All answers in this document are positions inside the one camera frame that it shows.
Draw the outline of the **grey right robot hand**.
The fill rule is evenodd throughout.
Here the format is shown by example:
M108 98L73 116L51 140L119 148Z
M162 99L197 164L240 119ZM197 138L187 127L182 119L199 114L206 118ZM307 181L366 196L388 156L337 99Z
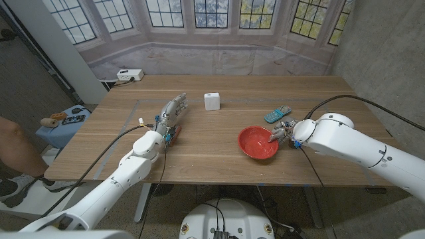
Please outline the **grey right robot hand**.
M299 123L298 120L279 121L273 128L268 142L276 141L279 145L292 137L294 127Z

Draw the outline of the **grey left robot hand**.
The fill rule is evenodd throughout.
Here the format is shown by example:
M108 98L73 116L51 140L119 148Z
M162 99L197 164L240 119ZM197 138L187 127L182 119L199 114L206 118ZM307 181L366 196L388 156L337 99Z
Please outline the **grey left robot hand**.
M175 125L175 121L179 114L188 106L186 95L187 94L185 92L178 95L162 108L153 127L153 131L164 136L168 129Z

